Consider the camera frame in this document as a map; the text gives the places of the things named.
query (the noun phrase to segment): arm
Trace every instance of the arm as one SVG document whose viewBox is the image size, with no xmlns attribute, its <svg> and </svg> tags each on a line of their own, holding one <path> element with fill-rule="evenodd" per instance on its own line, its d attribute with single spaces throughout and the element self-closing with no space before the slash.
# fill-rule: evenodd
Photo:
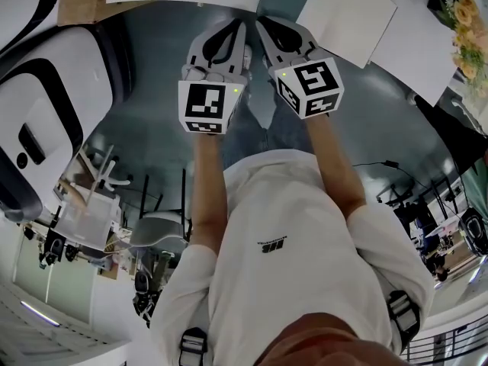
<svg viewBox="0 0 488 366">
<path fill-rule="evenodd" d="M 358 254 L 420 307 L 422 322 L 434 297 L 434 280 L 398 217 L 385 204 L 358 208 L 347 220 Z"/>
<path fill-rule="evenodd" d="M 162 289 L 150 326 L 152 340 L 165 360 L 162 364 L 177 366 L 183 333 L 196 326 L 195 321 L 208 321 L 208 305 L 205 309 L 204 300 L 216 263 L 215 253 L 207 247 L 189 246 Z"/>
<path fill-rule="evenodd" d="M 306 123 L 324 187 L 347 219 L 358 207 L 366 205 L 361 180 L 341 150 L 329 118 L 321 114 L 306 119 Z"/>
<path fill-rule="evenodd" d="M 190 244 L 219 253 L 227 227 L 227 193 L 218 136 L 198 134 L 194 142 L 194 187 Z"/>
</svg>

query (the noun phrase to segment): strap buckle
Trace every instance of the strap buckle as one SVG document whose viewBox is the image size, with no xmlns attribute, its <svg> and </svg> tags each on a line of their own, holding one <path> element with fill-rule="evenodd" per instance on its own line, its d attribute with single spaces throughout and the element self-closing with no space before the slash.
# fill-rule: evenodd
<svg viewBox="0 0 488 366">
<path fill-rule="evenodd" d="M 207 334 L 200 328 L 185 331 L 180 342 L 180 366 L 203 366 L 208 351 Z"/>
<path fill-rule="evenodd" d="M 392 291 L 387 301 L 390 320 L 395 322 L 402 340 L 402 351 L 420 330 L 420 308 L 405 291 Z"/>
</svg>

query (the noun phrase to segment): gray floor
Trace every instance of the gray floor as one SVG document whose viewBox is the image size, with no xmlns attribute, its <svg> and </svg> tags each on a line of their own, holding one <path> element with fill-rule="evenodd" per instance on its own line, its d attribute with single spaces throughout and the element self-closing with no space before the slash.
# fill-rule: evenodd
<svg viewBox="0 0 488 366">
<path fill-rule="evenodd" d="M 253 48 L 250 108 L 262 126 L 271 122 L 273 90 L 261 63 L 255 14 L 212 5 L 156 2 L 124 15 L 133 45 L 136 87 L 128 102 L 109 112 L 91 143 L 114 144 L 114 153 L 120 157 L 117 173 L 133 174 L 130 188 L 135 191 L 122 193 L 126 201 L 139 205 L 137 191 L 142 191 L 147 173 L 151 178 L 149 193 L 164 193 L 161 208 L 175 209 L 179 207 L 181 170 L 192 158 L 191 134 L 178 122 L 178 80 L 191 41 L 207 26 L 231 17 L 246 22 L 248 43 Z M 421 112 L 406 103 L 409 89 L 405 85 L 374 64 L 359 69 L 338 57 L 335 61 L 345 94 L 331 119 L 353 164 L 389 159 L 424 185 L 445 172 L 455 177 L 445 145 Z M 409 181 L 402 172 L 382 165 L 357 170 L 372 200 L 392 182 L 401 191 Z"/>
</svg>

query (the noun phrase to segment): white chair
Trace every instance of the white chair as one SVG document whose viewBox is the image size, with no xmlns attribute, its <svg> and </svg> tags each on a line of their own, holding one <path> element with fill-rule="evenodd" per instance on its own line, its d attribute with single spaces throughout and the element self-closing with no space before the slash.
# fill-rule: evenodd
<svg viewBox="0 0 488 366">
<path fill-rule="evenodd" d="M 145 202 L 149 176 L 144 181 L 143 196 L 139 221 L 132 231 L 129 244 L 134 247 L 153 247 L 159 251 L 169 251 L 180 254 L 188 245 L 191 233 L 191 222 L 185 218 L 185 190 L 186 170 L 183 169 L 181 179 L 181 209 L 157 211 L 161 198 L 158 200 L 153 212 L 145 212 Z"/>
<path fill-rule="evenodd" d="M 82 158 L 83 162 L 86 165 L 86 168 L 89 170 L 93 179 L 96 180 L 98 177 L 98 170 L 93 166 L 92 162 L 87 157 L 85 150 L 80 150 L 79 156 Z M 117 180 L 110 177 L 110 173 L 114 169 L 115 164 L 117 164 L 116 156 L 108 163 L 108 166 L 105 170 L 102 169 L 102 173 L 100 175 L 100 178 L 98 179 L 100 182 L 100 188 L 105 187 L 110 192 L 114 191 L 113 186 L 127 186 L 130 185 L 130 183 L 132 182 L 131 178 L 128 178 L 127 180 Z"/>
</svg>

